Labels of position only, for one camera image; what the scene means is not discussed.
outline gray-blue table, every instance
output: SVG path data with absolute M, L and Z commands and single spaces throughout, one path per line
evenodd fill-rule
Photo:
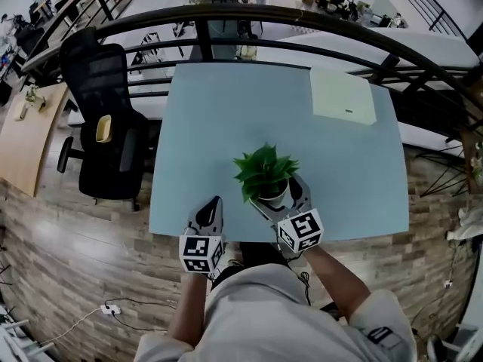
M 408 181 L 394 108 L 388 90 L 371 90 L 377 121 L 367 126 L 313 115 L 305 69 L 177 66 L 156 155 L 149 230 L 181 235 L 190 210 L 219 195 L 229 241 L 275 241 L 233 179 L 233 158 L 268 142 L 300 161 L 324 240 L 407 231 Z

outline small potted plant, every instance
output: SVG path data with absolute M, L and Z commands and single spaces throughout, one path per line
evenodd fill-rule
M 261 200 L 278 206 L 288 189 L 288 179 L 298 169 L 298 161 L 291 160 L 290 155 L 278 158 L 276 147 L 268 143 L 255 153 L 243 153 L 243 156 L 234 160 L 241 169 L 235 178 L 243 183 L 243 201 Z
M 27 94 L 25 94 L 25 100 L 31 107 L 39 111 L 42 107 L 45 106 L 45 98 L 37 97 L 37 90 L 38 90 L 38 86 L 34 86 L 34 85 L 30 86 L 30 89 L 27 91 Z

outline forearm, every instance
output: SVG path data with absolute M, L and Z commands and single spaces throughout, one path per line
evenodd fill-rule
M 335 304 L 347 320 L 369 297 L 364 282 L 320 247 L 303 254 Z
M 183 283 L 181 299 L 171 319 L 168 335 L 196 347 L 203 335 L 207 278 L 188 274 Z

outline power strip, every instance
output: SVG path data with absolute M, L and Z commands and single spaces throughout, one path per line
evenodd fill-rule
M 103 310 L 103 313 L 106 315 L 111 315 L 114 311 L 114 314 L 121 314 L 121 308 L 118 305 L 101 305 L 100 309 Z

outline white cube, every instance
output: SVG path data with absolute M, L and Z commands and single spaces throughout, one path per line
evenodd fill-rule
M 324 227 L 316 209 L 278 223 L 278 236 L 295 252 L 307 250 L 322 240 Z
M 180 260 L 186 272 L 214 272 L 223 252 L 220 236 L 180 236 Z

